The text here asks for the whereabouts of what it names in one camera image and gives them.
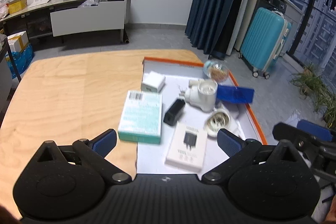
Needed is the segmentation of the person's right hand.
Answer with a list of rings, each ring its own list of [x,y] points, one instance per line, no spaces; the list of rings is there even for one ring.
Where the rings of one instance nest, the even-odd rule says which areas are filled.
[[[326,215],[326,218],[323,223],[336,224],[336,196],[334,196],[329,212]]]

